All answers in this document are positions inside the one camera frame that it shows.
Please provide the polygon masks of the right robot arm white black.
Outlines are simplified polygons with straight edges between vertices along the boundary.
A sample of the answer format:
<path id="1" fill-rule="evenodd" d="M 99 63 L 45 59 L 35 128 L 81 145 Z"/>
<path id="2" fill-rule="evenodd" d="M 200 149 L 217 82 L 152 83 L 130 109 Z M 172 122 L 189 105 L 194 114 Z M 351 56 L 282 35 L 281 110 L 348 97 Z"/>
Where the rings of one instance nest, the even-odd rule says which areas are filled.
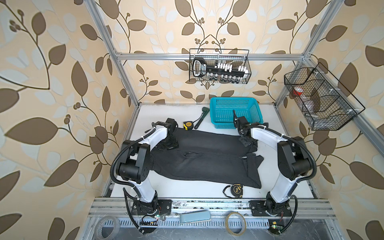
<path id="1" fill-rule="evenodd" d="M 289 203 L 300 182 L 314 178 L 317 173 L 316 161 L 300 137 L 289 137 L 266 125 L 249 123 L 245 117 L 233 113 L 234 126 L 240 136 L 262 141 L 278 154 L 279 177 L 267 193 L 264 209 L 270 215 Z"/>

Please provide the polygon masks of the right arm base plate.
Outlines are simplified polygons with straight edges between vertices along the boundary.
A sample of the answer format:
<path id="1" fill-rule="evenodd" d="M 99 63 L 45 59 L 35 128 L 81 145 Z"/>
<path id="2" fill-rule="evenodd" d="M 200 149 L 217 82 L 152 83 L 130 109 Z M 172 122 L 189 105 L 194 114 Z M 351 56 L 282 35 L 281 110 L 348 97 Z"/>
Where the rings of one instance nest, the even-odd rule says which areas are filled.
<path id="1" fill-rule="evenodd" d="M 275 203 L 273 200 L 249 201 L 249 207 L 253 217 L 291 217 L 292 211 L 289 201 Z"/>

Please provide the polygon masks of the teal plastic basket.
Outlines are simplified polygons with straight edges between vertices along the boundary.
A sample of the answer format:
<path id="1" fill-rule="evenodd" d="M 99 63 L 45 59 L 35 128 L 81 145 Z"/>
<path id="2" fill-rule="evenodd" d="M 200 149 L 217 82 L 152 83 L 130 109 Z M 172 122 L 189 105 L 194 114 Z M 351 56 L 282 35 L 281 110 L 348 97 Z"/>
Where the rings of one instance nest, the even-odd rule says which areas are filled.
<path id="1" fill-rule="evenodd" d="M 249 123 L 263 124 L 259 104 L 254 98 L 213 97 L 210 99 L 210 118 L 216 129 L 235 129 L 234 113 Z"/>

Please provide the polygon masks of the black trousers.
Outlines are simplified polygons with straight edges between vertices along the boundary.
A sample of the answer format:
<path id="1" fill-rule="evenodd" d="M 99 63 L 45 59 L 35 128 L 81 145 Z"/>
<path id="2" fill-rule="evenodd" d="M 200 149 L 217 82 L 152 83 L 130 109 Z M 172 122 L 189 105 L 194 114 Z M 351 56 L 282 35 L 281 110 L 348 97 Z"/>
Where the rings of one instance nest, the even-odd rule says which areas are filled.
<path id="1" fill-rule="evenodd" d="M 262 187 L 258 168 L 264 158 L 255 154 L 255 146 L 244 146 L 239 136 L 181 128 L 173 135 L 178 148 L 151 151 L 150 169 L 157 174 L 172 180 Z"/>

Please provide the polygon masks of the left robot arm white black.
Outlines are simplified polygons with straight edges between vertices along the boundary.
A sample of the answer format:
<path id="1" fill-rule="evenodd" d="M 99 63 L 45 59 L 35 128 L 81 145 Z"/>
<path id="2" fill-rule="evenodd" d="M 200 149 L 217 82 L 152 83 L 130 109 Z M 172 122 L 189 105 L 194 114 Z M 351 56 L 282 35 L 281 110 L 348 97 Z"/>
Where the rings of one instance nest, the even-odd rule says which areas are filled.
<path id="1" fill-rule="evenodd" d="M 117 154 L 110 168 L 110 178 L 118 185 L 129 186 L 136 197 L 128 192 L 124 195 L 139 207 L 146 208 L 147 212 L 158 209 L 158 195 L 152 187 L 148 175 L 151 168 L 151 150 L 172 150 L 179 147 L 173 132 L 178 124 L 174 119 L 168 118 L 165 122 L 152 123 L 151 129 L 135 141 L 126 140 L 121 151 Z"/>

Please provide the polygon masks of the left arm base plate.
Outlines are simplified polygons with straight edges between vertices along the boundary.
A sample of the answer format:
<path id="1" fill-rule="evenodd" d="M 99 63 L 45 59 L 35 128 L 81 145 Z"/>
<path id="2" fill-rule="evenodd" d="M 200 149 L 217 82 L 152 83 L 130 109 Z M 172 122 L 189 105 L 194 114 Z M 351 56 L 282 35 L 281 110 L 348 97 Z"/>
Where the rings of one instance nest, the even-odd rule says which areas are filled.
<path id="1" fill-rule="evenodd" d="M 151 203 L 134 201 L 132 214 L 143 215 L 170 215 L 172 210 L 172 200 L 154 199 Z"/>

